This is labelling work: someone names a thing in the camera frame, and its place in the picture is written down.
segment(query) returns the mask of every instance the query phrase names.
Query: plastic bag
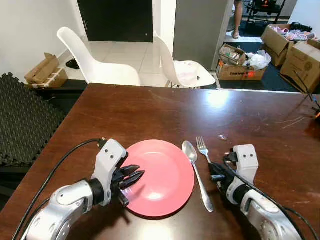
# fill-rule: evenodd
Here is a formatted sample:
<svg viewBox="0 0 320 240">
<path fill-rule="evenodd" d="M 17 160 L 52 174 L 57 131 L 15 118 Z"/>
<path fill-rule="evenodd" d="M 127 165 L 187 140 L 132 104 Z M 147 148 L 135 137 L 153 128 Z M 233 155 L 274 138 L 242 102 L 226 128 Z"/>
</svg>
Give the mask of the plastic bag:
<svg viewBox="0 0 320 240">
<path fill-rule="evenodd" d="M 271 56 L 265 50 L 258 51 L 257 54 L 247 53 L 248 60 L 244 62 L 243 66 L 250 65 L 255 71 L 264 69 L 271 62 Z"/>
<path fill-rule="evenodd" d="M 192 61 L 174 61 L 176 76 L 183 85 L 190 85 L 198 79 L 198 67 Z"/>
</svg>

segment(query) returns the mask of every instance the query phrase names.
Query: cardboard box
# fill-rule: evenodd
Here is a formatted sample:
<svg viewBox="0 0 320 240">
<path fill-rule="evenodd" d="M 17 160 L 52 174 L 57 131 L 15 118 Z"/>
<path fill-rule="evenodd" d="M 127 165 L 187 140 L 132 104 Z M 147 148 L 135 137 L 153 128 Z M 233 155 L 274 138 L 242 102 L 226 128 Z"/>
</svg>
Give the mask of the cardboard box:
<svg viewBox="0 0 320 240">
<path fill-rule="evenodd" d="M 59 88 L 68 80 L 66 71 L 63 68 L 57 68 L 43 83 L 26 84 L 26 87 L 39 88 Z"/>
<path fill-rule="evenodd" d="M 28 84 L 42 84 L 59 66 L 58 59 L 55 55 L 44 53 L 45 60 L 40 62 L 34 69 L 28 72 L 24 78 Z"/>
<path fill-rule="evenodd" d="M 264 69 L 255 71 L 254 69 L 248 69 L 245 66 L 228 65 L 221 59 L 216 69 L 216 74 L 219 80 L 255 80 L 261 81 L 267 67 Z"/>
<path fill-rule="evenodd" d="M 262 49 L 264 49 L 272 57 L 272 64 L 277 67 L 284 64 L 288 51 L 294 46 L 295 43 L 293 41 L 289 41 L 283 35 L 274 31 L 271 27 L 289 29 L 290 24 L 268 25 L 261 36 L 261 39 L 264 43 Z"/>
<path fill-rule="evenodd" d="M 288 53 L 280 75 L 299 91 L 305 93 L 306 88 L 312 93 L 320 82 L 320 44 L 314 40 L 298 42 Z"/>
<path fill-rule="evenodd" d="M 233 59 L 230 56 L 226 56 L 224 54 L 222 54 L 221 52 L 219 52 L 220 58 L 223 60 L 223 62 L 228 63 L 230 65 L 241 65 L 244 64 L 244 62 L 246 61 L 246 52 L 241 50 L 240 48 L 234 47 L 234 46 L 230 46 L 228 44 L 224 44 L 222 47 L 229 47 L 231 49 L 234 49 L 234 51 L 240 55 L 240 58 L 238 60 Z"/>
</svg>

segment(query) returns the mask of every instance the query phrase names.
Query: person's leg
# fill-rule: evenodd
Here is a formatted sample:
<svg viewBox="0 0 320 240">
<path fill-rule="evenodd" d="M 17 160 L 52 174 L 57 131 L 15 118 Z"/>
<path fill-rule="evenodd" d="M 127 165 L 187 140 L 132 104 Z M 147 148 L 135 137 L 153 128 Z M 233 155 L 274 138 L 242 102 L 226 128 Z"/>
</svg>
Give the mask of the person's leg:
<svg viewBox="0 0 320 240">
<path fill-rule="evenodd" d="M 232 36 L 234 38 L 239 37 L 239 26 L 242 19 L 242 0 L 234 0 L 234 6 L 235 6 L 235 12 L 234 12 L 234 24 L 235 24 L 235 30 L 232 33 Z"/>
</svg>

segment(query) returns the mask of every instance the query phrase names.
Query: fork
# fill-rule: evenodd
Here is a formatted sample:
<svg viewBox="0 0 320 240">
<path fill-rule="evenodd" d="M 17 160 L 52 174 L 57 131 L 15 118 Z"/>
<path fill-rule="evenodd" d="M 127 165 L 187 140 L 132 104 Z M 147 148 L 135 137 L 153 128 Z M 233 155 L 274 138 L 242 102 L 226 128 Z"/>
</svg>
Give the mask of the fork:
<svg viewBox="0 0 320 240">
<path fill-rule="evenodd" d="M 208 156 L 208 149 L 206 147 L 206 144 L 205 144 L 205 141 L 204 141 L 204 138 L 202 136 L 197 136 L 196 137 L 196 145 L 198 147 L 198 150 L 199 152 L 202 154 L 202 155 L 205 155 L 206 159 L 208 160 L 209 163 L 211 163 L 210 161 L 210 158 Z"/>
</svg>

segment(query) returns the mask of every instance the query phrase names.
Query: red plate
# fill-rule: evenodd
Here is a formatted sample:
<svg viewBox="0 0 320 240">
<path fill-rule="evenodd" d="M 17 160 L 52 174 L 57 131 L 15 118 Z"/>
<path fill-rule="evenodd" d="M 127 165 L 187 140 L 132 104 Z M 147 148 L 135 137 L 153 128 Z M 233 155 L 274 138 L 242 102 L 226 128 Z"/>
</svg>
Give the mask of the red plate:
<svg viewBox="0 0 320 240">
<path fill-rule="evenodd" d="M 123 166 L 139 165 L 142 178 L 123 191 L 131 211 L 161 217 L 180 209 L 194 188 L 195 176 L 188 157 L 175 145 L 161 140 L 138 142 L 127 149 Z"/>
</svg>

